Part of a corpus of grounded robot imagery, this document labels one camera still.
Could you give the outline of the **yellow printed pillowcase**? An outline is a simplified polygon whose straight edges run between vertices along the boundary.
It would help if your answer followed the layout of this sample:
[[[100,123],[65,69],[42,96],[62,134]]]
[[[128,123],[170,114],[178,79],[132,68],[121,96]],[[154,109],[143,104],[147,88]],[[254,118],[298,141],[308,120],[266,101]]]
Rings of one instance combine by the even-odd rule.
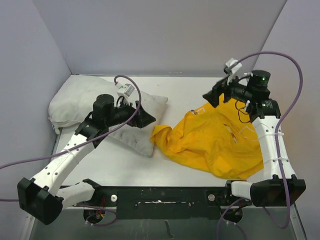
[[[150,140],[170,160],[221,179],[246,180],[264,168],[258,136],[245,105],[231,99],[188,111],[175,126],[155,126]]]

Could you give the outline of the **white pillow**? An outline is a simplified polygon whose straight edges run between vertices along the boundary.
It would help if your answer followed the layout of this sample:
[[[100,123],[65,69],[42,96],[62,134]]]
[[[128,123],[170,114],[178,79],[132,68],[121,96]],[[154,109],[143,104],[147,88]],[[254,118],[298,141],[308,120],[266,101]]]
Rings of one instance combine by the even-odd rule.
[[[71,75],[51,100],[48,108],[48,118],[56,133],[60,128],[70,127],[82,123],[86,117],[91,119],[91,125],[97,124],[106,127],[108,131],[119,125],[110,126],[110,116],[113,107],[121,104],[136,109],[138,101],[144,110],[156,118],[156,121],[144,128],[125,125],[110,134],[110,137],[128,145],[137,153],[151,157],[154,144],[150,138],[156,125],[159,124],[168,98],[165,96],[150,95],[146,92],[134,93],[131,102],[119,101],[117,88],[114,83],[97,76]]]

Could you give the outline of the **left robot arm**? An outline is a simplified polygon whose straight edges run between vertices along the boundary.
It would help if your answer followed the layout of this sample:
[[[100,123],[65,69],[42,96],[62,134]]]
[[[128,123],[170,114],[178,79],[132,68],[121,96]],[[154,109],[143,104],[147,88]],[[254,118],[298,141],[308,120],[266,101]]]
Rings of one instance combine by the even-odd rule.
[[[31,179],[22,178],[17,184],[18,202],[26,211],[45,225],[54,222],[62,210],[88,202],[100,203],[100,185],[85,179],[75,185],[62,188],[62,184],[74,168],[114,131],[128,125],[144,128],[156,118],[142,107],[141,100],[115,105],[112,95],[101,94],[93,103],[92,111],[78,126],[65,149]]]

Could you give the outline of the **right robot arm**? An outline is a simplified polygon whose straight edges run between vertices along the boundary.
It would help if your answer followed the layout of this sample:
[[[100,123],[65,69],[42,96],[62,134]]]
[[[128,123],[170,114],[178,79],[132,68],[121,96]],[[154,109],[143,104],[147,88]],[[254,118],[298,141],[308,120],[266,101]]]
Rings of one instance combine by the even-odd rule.
[[[268,90],[270,77],[268,71],[253,70],[247,76],[247,85],[241,84],[238,77],[231,82],[225,77],[202,96],[214,108],[219,106],[220,96],[224,103],[231,99],[244,103],[260,145],[263,180],[231,181],[230,187],[222,192],[223,200],[230,205],[244,198],[256,207],[290,207],[306,190],[305,181],[297,178],[287,155],[281,111]]]

